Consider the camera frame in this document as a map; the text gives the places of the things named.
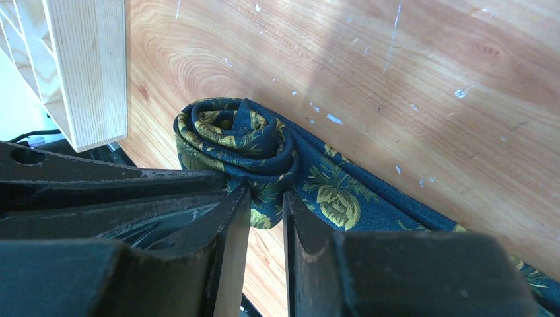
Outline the navy yellow floral tie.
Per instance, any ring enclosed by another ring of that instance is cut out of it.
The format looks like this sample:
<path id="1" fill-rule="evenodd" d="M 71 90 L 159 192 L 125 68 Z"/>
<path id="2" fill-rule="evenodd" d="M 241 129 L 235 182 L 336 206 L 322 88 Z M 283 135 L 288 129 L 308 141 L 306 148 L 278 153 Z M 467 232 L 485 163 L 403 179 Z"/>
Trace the navy yellow floral tie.
<path id="1" fill-rule="evenodd" d="M 283 196 L 294 192 L 336 231 L 474 233 L 254 101 L 199 100 L 177 115 L 173 128 L 182 168 L 224 172 L 230 190 L 251 187 L 255 228 L 283 223 Z M 558 316 L 559 283 L 507 256 L 538 304 L 536 316 Z"/>

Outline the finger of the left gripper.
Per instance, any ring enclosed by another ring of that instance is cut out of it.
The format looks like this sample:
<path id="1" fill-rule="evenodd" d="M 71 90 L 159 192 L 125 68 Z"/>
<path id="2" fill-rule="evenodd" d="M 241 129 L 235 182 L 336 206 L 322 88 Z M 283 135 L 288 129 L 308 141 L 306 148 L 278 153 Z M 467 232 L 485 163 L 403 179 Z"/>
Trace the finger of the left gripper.
<path id="1" fill-rule="evenodd" d="M 209 170 L 146 169 L 1 143 L 1 214 L 222 190 Z"/>
<path id="2" fill-rule="evenodd" d="M 201 218 L 226 197 L 210 191 L 133 199 L 68 209 L 9 212 L 1 239 L 118 239 L 146 248 Z"/>

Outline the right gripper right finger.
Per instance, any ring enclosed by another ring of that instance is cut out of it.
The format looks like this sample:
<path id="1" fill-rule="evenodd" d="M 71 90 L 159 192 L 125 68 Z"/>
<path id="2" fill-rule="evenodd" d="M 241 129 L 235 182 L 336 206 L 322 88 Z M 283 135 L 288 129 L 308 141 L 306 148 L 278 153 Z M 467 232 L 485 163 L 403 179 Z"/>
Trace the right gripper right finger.
<path id="1" fill-rule="evenodd" d="M 290 316 L 536 316 L 501 245 L 484 234 L 341 232 L 283 196 Z"/>

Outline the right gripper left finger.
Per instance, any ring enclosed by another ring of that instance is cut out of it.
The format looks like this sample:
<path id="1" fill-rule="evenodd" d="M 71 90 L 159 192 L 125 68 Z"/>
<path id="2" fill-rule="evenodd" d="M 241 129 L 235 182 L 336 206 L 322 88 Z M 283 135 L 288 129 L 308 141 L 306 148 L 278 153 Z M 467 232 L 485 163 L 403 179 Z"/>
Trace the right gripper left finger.
<path id="1" fill-rule="evenodd" d="M 1 315 L 239 316 L 251 191 L 226 194 L 146 248 L 104 238 L 1 239 Z"/>

